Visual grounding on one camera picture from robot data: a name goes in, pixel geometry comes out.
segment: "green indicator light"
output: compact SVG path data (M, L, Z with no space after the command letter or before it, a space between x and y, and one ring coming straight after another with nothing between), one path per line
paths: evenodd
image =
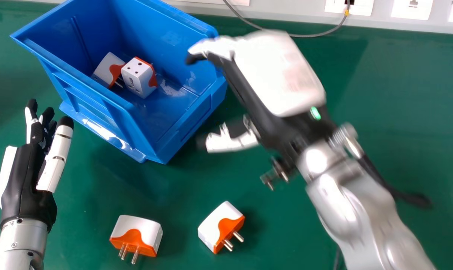
M318 109L314 106L310 110L311 115L316 119L316 120L321 120L321 115L319 114Z

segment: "cable connector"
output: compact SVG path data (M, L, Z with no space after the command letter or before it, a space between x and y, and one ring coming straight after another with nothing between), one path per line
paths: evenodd
M163 230L158 222L140 217L122 215L110 236L110 242L122 260L128 252L134 253L132 264L135 264L138 255L156 257L160 246Z
M198 227L198 237L214 253L223 246L233 251L232 237L243 243L245 239L238 233L245 223L245 216L230 202L225 201L217 207Z

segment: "gray cable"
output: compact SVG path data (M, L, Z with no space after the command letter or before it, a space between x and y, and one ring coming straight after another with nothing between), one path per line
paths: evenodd
M240 15L240 13L238 13L235 8L228 2L228 0L223 0L223 2L228 6L228 8L240 19L242 20L244 23L258 29L258 30L268 30L264 27L261 27L257 24L254 24L252 22L250 22L249 20L245 19L242 15ZM331 34L333 32L335 32L336 30L338 30L341 26L343 26L343 23L345 22L346 20L346 17L349 16L349 11L350 11L350 0L346 0L347 2L347 6L346 6L346 10L345 10L345 15L343 16L343 19L341 20L341 22L333 27L332 29L329 29L328 31L326 32L322 32L322 33L318 33L318 34L289 34L292 38L317 38L318 36L325 36L327 34Z

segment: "green table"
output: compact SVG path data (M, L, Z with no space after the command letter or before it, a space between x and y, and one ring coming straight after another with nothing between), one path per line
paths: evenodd
M9 34L52 5L0 2L0 164L8 144L24 143L23 107L58 108L60 97L33 55ZM199 16L220 34L252 29L235 18ZM257 21L315 33L331 26ZM298 40L327 90L338 123L351 122L384 177L402 190L429 195L435 209L403 202L398 210L440 270L453 270L453 36L344 27ZM229 93L202 130L238 117ZM46 269L330 269L335 245L297 178L271 192L259 176L269 154L256 148L208 155L188 142L168 166L139 164L76 125L55 198L58 218L48 238ZM246 216L245 243L214 256L197 237L201 221L228 200ZM158 221L157 258L121 261L108 239L119 215Z

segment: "robotic hand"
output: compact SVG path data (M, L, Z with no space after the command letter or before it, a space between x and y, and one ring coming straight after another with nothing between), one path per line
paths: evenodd
M261 177L273 189L299 171L318 216L349 270L434 270L414 234L401 222L394 198L423 203L389 186L356 141L350 124L337 127L324 88L284 32L220 36L188 50L187 64L209 60L248 110L241 123L223 124L200 140L208 152L261 144L276 151L273 170Z
M46 237L57 218L53 193L65 168L73 120L57 125L53 108L25 108L26 144L8 146L0 171L0 270L42 270Z

